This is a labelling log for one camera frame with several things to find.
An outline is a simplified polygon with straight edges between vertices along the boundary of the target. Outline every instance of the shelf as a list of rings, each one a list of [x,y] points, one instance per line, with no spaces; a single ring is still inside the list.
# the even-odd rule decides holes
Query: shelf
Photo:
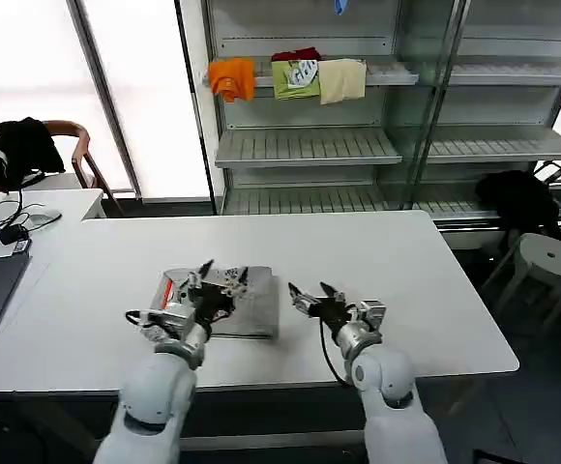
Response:
[[[450,85],[561,85],[561,59],[459,57]]]
[[[351,213],[395,209],[376,186],[235,188],[226,193],[224,215]]]
[[[495,211],[478,201],[474,184],[426,184],[419,187],[414,210],[427,212],[432,220],[498,219]]]
[[[274,87],[272,64],[269,57],[254,57],[254,75],[257,87]],[[367,59],[367,85],[414,85],[418,75],[397,61],[374,57]]]
[[[216,167],[375,165],[400,161],[381,129],[226,130]]]
[[[404,153],[413,128],[391,130]],[[427,163],[561,160],[561,136],[541,126],[440,126],[432,134]]]

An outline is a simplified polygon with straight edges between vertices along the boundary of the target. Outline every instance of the power adapter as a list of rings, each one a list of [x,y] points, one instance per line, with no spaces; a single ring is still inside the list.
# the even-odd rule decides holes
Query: power adapter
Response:
[[[27,240],[29,231],[21,224],[9,225],[0,232],[0,241],[3,245],[13,244],[19,240]]]

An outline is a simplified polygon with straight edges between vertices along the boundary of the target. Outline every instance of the computer mouse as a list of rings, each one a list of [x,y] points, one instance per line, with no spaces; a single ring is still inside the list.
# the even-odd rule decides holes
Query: computer mouse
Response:
[[[29,215],[28,220],[33,223],[34,227],[54,222],[59,219],[62,214],[52,208],[40,207],[27,211]]]

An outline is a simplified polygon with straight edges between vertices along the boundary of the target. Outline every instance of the black bag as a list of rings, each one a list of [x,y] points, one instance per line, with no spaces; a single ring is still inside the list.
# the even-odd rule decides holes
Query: black bag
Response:
[[[24,177],[34,171],[65,172],[44,123],[32,118],[0,123],[0,189],[24,187]]]
[[[558,226],[560,209],[548,186],[532,174],[523,171],[504,171],[488,174],[476,186],[483,203],[495,208],[506,231],[501,246],[507,247],[511,230],[540,234],[561,240]]]

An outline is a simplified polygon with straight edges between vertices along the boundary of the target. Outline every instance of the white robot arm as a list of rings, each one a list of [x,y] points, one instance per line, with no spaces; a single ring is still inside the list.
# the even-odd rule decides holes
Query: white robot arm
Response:
[[[168,464],[179,461],[179,441],[203,363],[211,325],[235,308],[245,292],[248,268],[226,285],[205,281],[212,262],[186,283],[194,310],[129,311],[127,318],[158,341],[150,357],[120,391],[110,433],[95,464]],[[378,301],[346,305],[342,293],[321,284],[325,298],[303,294],[289,284],[293,304],[318,317],[332,331],[345,359],[347,381],[362,397],[367,423],[365,444],[371,464],[446,464],[437,429],[423,411],[412,364],[382,342],[379,326],[385,307]]]
[[[297,309],[330,328],[340,348],[347,380],[365,409],[369,463],[446,464],[437,428],[420,402],[411,361],[382,341],[385,306],[379,301],[347,305],[341,292],[323,282],[321,287],[325,298],[303,294],[291,283],[289,292]]]
[[[231,315],[247,288],[248,268],[225,282],[206,281],[213,261],[179,286],[192,306],[162,311],[129,311],[126,318],[157,342],[154,355],[139,366],[119,394],[109,434],[95,464],[176,464],[184,419],[196,375],[203,363],[212,324]]]

